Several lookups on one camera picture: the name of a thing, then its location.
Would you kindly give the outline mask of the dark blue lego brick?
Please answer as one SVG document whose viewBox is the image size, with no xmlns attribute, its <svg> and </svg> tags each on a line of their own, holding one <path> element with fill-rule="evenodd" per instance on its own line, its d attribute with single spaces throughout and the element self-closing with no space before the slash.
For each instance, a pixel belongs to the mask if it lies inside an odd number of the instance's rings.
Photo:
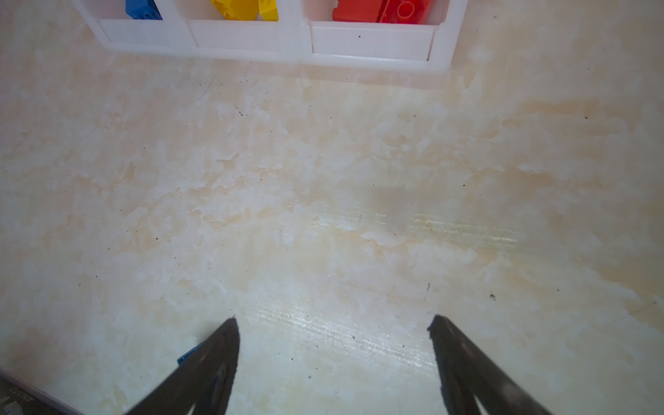
<svg viewBox="0 0 664 415">
<path fill-rule="evenodd" d="M 194 354 L 200 347 L 202 347 L 203 342 L 197 344 L 195 347 L 187 351 L 186 353 L 182 354 L 180 357 L 177 358 L 177 364 L 182 365 L 192 354 Z"/>
</svg>

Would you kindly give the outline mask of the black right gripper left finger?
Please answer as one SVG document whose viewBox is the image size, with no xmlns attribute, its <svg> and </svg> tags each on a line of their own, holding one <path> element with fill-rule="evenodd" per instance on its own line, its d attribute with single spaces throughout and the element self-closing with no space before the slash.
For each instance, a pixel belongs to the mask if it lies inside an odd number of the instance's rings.
<svg viewBox="0 0 664 415">
<path fill-rule="evenodd" d="M 237 320 L 229 318 L 131 414 L 224 414 L 240 354 Z"/>
</svg>

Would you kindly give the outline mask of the white right plastic bin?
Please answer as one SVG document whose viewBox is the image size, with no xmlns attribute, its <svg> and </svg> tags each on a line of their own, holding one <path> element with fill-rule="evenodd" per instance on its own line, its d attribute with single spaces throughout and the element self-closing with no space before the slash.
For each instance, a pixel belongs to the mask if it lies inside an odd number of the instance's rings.
<svg viewBox="0 0 664 415">
<path fill-rule="evenodd" d="M 466 1 L 434 1 L 425 24 L 335 22 L 336 1 L 296 1 L 301 62 L 321 67 L 441 74 L 451 67 Z"/>
</svg>

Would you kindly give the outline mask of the white left plastic bin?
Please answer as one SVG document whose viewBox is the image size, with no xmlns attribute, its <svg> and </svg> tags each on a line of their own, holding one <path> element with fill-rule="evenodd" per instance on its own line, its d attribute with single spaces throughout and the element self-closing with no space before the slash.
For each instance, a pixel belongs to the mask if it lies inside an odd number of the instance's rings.
<svg viewBox="0 0 664 415">
<path fill-rule="evenodd" d="M 126 14 L 124 1 L 75 1 L 97 40 L 113 51 L 187 56 L 194 41 L 176 1 L 157 1 L 160 20 L 138 20 Z"/>
</svg>

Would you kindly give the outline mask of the white plastic bin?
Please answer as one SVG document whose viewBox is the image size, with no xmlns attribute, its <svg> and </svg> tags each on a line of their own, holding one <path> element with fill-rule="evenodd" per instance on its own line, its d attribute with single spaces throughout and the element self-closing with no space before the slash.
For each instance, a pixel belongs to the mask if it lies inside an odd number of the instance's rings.
<svg viewBox="0 0 664 415">
<path fill-rule="evenodd" d="M 434 1 L 425 24 L 335 22 L 336 1 L 296 1 L 301 62 L 321 67 L 441 74 L 451 67 L 466 1 Z"/>
<path fill-rule="evenodd" d="M 193 57 L 297 62 L 298 1 L 278 1 L 278 21 L 225 19 L 209 1 L 174 1 L 183 48 Z"/>
<path fill-rule="evenodd" d="M 113 51 L 187 56 L 194 41 L 176 1 L 157 1 L 160 20 L 138 20 L 126 14 L 124 1 L 75 1 L 97 40 Z"/>
</svg>

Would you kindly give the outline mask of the white middle plastic bin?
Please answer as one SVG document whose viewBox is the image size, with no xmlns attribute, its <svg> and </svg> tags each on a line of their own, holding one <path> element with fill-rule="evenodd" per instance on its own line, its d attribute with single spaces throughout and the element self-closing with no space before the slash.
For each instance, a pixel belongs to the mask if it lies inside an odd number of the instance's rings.
<svg viewBox="0 0 664 415">
<path fill-rule="evenodd" d="M 297 62 L 298 1 L 278 1 L 278 21 L 225 19 L 209 1 L 174 1 L 183 48 L 193 57 Z"/>
</svg>

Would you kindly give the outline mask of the red long lego brick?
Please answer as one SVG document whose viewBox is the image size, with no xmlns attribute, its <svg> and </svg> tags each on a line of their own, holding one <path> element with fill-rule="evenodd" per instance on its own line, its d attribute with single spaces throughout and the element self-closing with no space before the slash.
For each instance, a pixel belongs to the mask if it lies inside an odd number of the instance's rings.
<svg viewBox="0 0 664 415">
<path fill-rule="evenodd" d="M 380 12 L 382 24 L 424 24 L 432 7 L 432 0 L 387 0 Z"/>
</svg>

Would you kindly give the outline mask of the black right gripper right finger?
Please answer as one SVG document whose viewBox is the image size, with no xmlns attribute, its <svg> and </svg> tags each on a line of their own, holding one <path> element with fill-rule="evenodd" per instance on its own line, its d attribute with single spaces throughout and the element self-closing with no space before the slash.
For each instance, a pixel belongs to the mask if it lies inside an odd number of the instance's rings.
<svg viewBox="0 0 664 415">
<path fill-rule="evenodd" d="M 548 414 L 445 316 L 428 328 L 449 414 Z"/>
</svg>

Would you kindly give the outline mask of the red small lego brick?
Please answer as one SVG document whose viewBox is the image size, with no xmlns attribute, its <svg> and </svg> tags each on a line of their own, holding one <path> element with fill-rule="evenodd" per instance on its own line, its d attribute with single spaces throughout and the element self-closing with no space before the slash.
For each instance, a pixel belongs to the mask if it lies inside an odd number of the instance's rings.
<svg viewBox="0 0 664 415">
<path fill-rule="evenodd" d="M 339 0 L 332 11 L 335 22 L 379 22 L 385 0 Z"/>
</svg>

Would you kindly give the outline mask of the yellow small lego brick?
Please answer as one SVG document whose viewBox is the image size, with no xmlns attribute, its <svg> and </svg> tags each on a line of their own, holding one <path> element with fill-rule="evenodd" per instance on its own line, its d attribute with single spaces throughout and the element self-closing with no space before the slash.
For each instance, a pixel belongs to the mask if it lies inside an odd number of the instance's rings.
<svg viewBox="0 0 664 415">
<path fill-rule="evenodd" d="M 263 21 L 278 22 L 278 5 L 276 0 L 259 0 L 259 15 Z"/>
</svg>

